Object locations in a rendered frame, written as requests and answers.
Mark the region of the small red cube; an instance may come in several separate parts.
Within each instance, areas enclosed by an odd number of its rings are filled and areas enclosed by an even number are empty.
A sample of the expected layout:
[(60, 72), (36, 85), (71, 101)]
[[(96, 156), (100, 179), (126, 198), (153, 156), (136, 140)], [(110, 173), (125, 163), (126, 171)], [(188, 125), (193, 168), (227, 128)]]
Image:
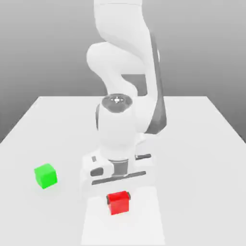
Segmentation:
[(129, 211), (129, 199), (127, 191), (108, 194), (109, 210), (111, 215), (116, 215)]

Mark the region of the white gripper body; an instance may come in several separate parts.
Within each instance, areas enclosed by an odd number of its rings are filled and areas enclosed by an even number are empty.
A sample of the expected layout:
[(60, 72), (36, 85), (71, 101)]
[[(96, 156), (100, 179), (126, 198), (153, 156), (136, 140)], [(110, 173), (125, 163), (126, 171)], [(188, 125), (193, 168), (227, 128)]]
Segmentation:
[(115, 174), (112, 164), (82, 165), (82, 198), (105, 197), (110, 193), (133, 191), (141, 186), (155, 183), (155, 166), (153, 164), (135, 164), (129, 166), (124, 175)]

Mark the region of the small green cube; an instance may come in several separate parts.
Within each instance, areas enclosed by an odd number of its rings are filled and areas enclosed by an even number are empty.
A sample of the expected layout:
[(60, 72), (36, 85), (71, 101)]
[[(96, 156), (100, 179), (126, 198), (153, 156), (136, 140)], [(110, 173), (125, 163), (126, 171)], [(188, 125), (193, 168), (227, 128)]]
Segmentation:
[(46, 189), (57, 183), (56, 170), (49, 164), (43, 164), (34, 169), (36, 182), (42, 189)]

